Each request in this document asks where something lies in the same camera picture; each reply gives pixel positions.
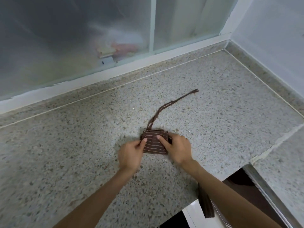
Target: frosted glass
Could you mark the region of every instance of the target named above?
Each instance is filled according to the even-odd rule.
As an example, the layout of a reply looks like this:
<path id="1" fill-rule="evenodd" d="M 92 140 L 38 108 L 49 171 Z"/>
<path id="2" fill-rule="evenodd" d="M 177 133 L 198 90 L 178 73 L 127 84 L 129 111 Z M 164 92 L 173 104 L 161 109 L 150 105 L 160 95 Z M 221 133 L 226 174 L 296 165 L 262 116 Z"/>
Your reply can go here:
<path id="1" fill-rule="evenodd" d="M 0 0 L 0 100 L 148 52 L 150 9 L 151 0 Z"/>
<path id="2" fill-rule="evenodd" d="M 154 50 L 218 36 L 236 1 L 157 0 Z"/>

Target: brown striped fabric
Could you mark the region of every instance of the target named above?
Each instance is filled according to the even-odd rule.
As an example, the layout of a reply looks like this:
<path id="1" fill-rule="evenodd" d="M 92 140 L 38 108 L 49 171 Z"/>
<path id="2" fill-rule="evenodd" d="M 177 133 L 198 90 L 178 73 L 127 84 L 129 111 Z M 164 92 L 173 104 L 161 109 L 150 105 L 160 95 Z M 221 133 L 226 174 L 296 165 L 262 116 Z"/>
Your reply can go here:
<path id="1" fill-rule="evenodd" d="M 162 136 L 163 138 L 165 138 L 165 140 L 167 142 L 169 142 L 170 144 L 172 144 L 172 138 L 170 138 L 169 133 L 167 131 L 164 130 L 152 130 L 152 126 L 153 123 L 155 121 L 155 119 L 157 119 L 159 113 L 173 105 L 174 103 L 176 103 L 177 101 L 181 100 L 182 98 L 188 96 L 189 94 L 194 94 L 196 92 L 199 92 L 198 89 L 192 90 L 191 92 L 185 94 L 184 96 L 166 103 L 165 105 L 161 106 L 158 111 L 156 112 L 156 114 L 153 116 L 153 118 L 150 119 L 150 121 L 148 122 L 148 126 L 147 129 L 141 134 L 140 136 L 140 140 L 147 138 L 147 143 L 143 149 L 144 153 L 154 153 L 154 154 L 168 154 L 167 150 L 165 149 L 165 147 L 162 145 L 162 143 L 157 139 L 157 135 Z"/>
<path id="2" fill-rule="evenodd" d="M 163 144 L 157 139 L 157 135 L 162 136 L 167 142 L 170 142 L 169 133 L 164 130 L 145 130 L 140 136 L 141 140 L 147 138 L 143 149 L 144 153 L 168 154 Z"/>

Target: brown strap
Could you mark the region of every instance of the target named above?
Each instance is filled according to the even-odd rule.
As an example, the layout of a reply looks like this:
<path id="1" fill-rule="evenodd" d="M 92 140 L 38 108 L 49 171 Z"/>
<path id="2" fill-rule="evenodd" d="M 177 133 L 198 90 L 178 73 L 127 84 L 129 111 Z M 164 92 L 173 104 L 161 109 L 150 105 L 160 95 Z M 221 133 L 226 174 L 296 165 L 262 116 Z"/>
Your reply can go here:
<path id="1" fill-rule="evenodd" d="M 177 101 L 181 100 L 182 98 L 188 96 L 189 94 L 194 94 L 194 93 L 196 93 L 196 92 L 199 92 L 199 90 L 198 90 L 198 89 L 192 90 L 191 92 L 185 94 L 184 96 L 182 96 L 182 97 L 180 97 L 180 98 L 178 98 L 178 99 L 176 99 L 176 100 L 174 100 L 174 101 L 168 102 L 168 103 L 166 103 L 165 105 L 161 106 L 161 107 L 158 109 L 158 111 L 155 113 L 155 115 L 153 116 L 153 118 L 151 118 L 150 121 L 148 122 L 148 126 L 147 126 L 147 129 L 146 129 L 146 130 L 151 130 L 151 129 L 152 129 L 152 126 L 153 126 L 154 121 L 157 119 L 159 113 L 160 113 L 163 109 L 165 109 L 165 108 L 167 108 L 167 107 L 173 105 L 174 103 L 176 103 Z"/>

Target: left hand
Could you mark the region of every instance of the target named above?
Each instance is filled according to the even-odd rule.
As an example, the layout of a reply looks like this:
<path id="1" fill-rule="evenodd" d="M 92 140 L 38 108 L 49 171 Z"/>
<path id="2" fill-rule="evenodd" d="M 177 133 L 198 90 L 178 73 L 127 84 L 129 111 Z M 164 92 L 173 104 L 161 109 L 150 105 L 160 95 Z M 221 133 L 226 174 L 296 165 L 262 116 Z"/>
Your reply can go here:
<path id="1" fill-rule="evenodd" d="M 132 141 L 123 144 L 118 152 L 119 168 L 134 174 L 140 166 L 147 138 L 140 141 Z"/>

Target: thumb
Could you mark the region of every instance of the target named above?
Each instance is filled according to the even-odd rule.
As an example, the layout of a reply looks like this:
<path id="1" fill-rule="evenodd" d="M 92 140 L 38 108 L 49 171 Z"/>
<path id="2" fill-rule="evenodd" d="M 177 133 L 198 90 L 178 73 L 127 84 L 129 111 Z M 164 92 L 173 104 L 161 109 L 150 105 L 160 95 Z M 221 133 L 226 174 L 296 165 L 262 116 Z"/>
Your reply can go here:
<path id="1" fill-rule="evenodd" d="M 158 140 L 164 145 L 164 147 L 166 148 L 166 150 L 170 149 L 171 145 L 170 145 L 169 142 L 167 142 L 167 141 L 165 140 L 165 138 L 163 138 L 163 137 L 160 136 L 160 135 L 157 135 L 156 137 L 157 137 Z"/>
<path id="2" fill-rule="evenodd" d="M 139 145 L 139 147 L 138 147 L 138 149 L 139 149 L 140 151 L 143 151 L 143 148 L 145 147 L 146 142 L 147 142 L 147 138 L 142 139 L 142 141 L 140 142 L 140 145 Z"/>

